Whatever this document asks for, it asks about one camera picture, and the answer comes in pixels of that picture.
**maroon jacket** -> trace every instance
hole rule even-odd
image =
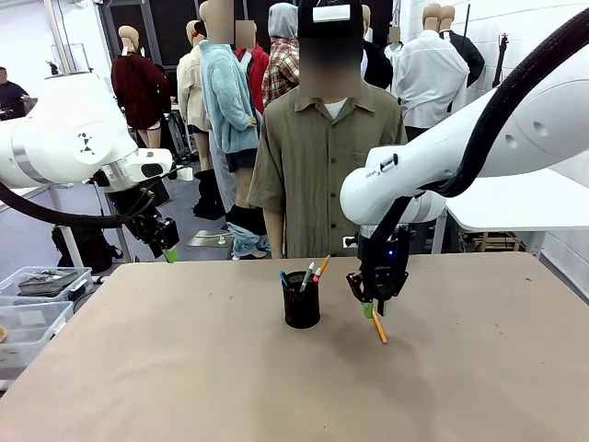
[[[170,84],[147,58],[136,53],[119,57],[112,64],[112,88],[125,108],[127,123],[136,130],[146,130],[159,122],[162,113],[170,112]]]
[[[239,61],[243,58],[246,53],[245,49],[237,49],[236,57]],[[263,114],[264,113],[264,102],[261,95],[261,83],[264,78],[264,72],[268,67],[270,56],[264,52],[261,46],[256,47],[251,52],[252,66],[249,71],[249,87],[251,88],[251,95],[254,98],[254,104],[256,109]]]

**robot logo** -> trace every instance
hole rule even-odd
[[[90,152],[92,155],[95,155],[95,153],[92,151],[92,149],[90,147],[88,147],[88,143],[90,142],[92,137],[89,135],[86,135],[85,132],[82,132],[77,137],[82,138],[84,140],[84,148],[80,149],[80,154],[82,154],[84,152]]]

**light blue fuzzy jacket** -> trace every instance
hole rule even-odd
[[[248,80],[228,44],[199,43],[202,52],[201,83],[204,105],[213,126],[214,139],[226,154],[258,148],[258,130],[248,127],[252,111]]]

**black shorts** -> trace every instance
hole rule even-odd
[[[254,169],[257,154],[258,149],[247,149],[234,154],[225,154],[229,173],[234,173],[238,169]]]
[[[189,124],[188,125],[188,132],[190,133],[190,135],[194,135],[194,134],[208,134],[208,132],[199,129],[198,126],[195,126],[194,124]]]

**olive green shirt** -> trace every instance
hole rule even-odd
[[[353,255],[343,248],[358,226],[340,207],[345,178],[380,145],[405,143],[400,106],[363,81],[335,120],[319,99],[295,88],[265,111],[249,203],[285,214],[288,258]]]

